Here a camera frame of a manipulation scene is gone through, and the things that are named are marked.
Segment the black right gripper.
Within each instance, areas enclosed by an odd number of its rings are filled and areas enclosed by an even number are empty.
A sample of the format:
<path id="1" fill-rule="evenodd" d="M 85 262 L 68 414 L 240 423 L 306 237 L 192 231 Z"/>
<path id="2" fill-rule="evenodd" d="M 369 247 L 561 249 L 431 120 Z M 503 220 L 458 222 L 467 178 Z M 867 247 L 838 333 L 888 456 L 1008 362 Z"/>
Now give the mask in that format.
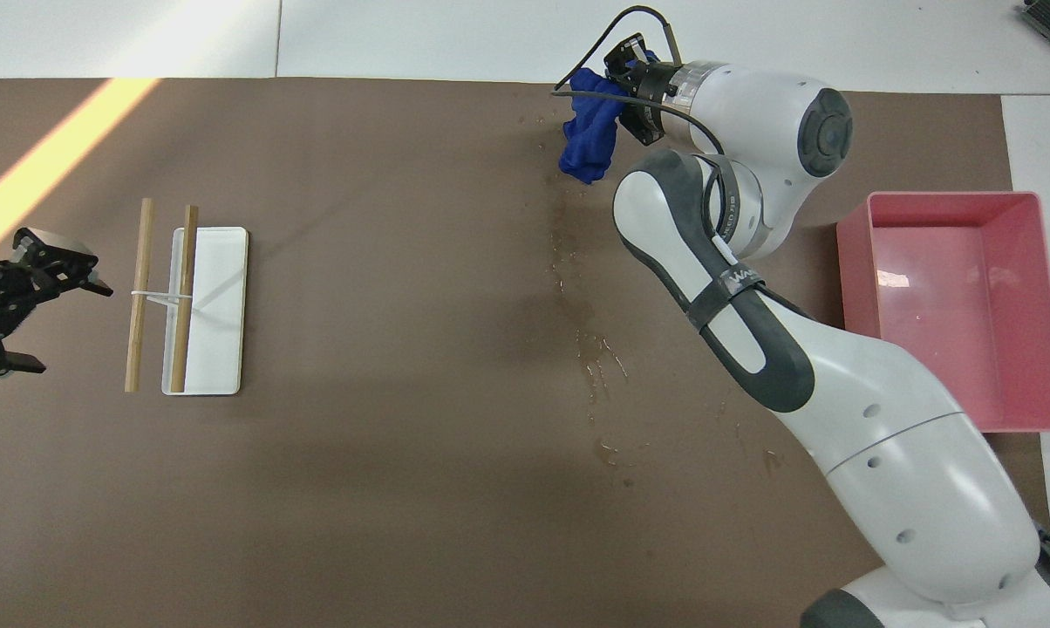
<path id="1" fill-rule="evenodd" d="M 607 79 L 620 84 L 624 95 L 658 105 L 664 103 L 665 97 L 675 92 L 670 80 L 678 69 L 678 65 L 649 51 L 640 33 L 621 41 L 605 55 Z M 625 104 L 620 113 L 620 124 L 644 146 L 665 137 L 662 112 L 649 105 Z"/>

